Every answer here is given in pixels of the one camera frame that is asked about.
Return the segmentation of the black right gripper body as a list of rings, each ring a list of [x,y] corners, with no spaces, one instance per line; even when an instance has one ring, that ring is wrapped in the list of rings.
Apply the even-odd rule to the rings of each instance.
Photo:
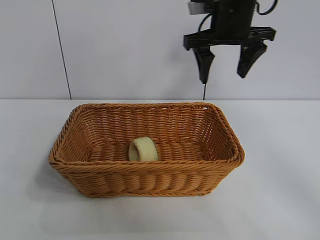
[[[273,41],[276,30],[271,27],[251,26],[256,0],[191,0],[191,15],[212,16],[210,28],[183,36],[183,47],[194,48],[217,45],[246,45],[265,40]]]

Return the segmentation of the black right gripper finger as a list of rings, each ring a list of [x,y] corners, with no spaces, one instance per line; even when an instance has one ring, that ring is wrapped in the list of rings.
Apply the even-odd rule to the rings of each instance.
[[[237,74],[244,79],[254,63],[267,51],[262,41],[241,45]]]
[[[198,66],[199,80],[202,83],[207,83],[215,55],[211,52],[209,46],[193,48],[192,51]]]

